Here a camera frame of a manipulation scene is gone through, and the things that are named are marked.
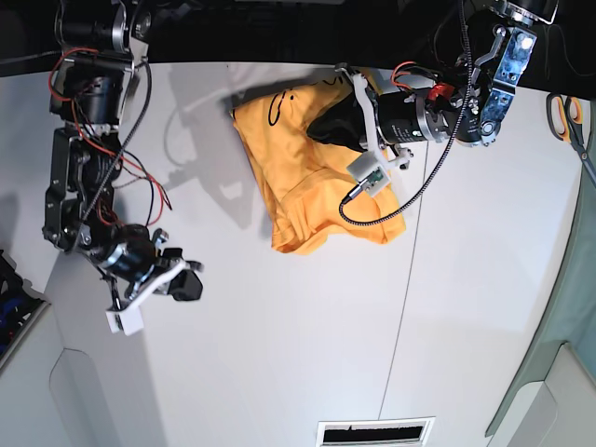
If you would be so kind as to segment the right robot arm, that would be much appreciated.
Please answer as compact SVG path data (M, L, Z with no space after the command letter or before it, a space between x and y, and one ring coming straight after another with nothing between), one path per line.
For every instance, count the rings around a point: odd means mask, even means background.
M152 82L152 31L193 9L190 1L62 1L54 33L61 56L48 78L50 111L62 120L53 135L44 238L86 258L107 282L115 309L142 291L196 301L203 286L197 262L167 248L156 216L124 223L114 210L122 172L149 182L152 208L169 198L119 136L126 105L140 81Z

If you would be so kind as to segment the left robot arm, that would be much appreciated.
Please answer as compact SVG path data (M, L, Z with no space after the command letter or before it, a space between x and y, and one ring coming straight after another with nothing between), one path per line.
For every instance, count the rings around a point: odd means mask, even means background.
M498 135L535 46L532 26L554 21L556 1L494 1L498 20L486 52L473 49L471 33L462 30L462 54L439 71L414 61L398 64L381 93L346 63L336 66L352 91L307 128L316 142L363 152L374 142L393 146L410 142L489 145Z

